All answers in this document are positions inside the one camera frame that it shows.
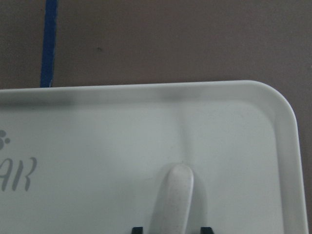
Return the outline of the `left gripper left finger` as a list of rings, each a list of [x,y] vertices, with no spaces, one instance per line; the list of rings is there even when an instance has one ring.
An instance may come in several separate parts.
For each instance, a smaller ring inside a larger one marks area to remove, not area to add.
[[[143,227],[133,227],[132,234],[143,234]]]

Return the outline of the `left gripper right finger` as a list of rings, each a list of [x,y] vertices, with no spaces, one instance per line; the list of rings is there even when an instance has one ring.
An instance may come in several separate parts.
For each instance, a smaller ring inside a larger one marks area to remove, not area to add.
[[[213,230],[211,227],[201,227],[200,234],[213,234]]]

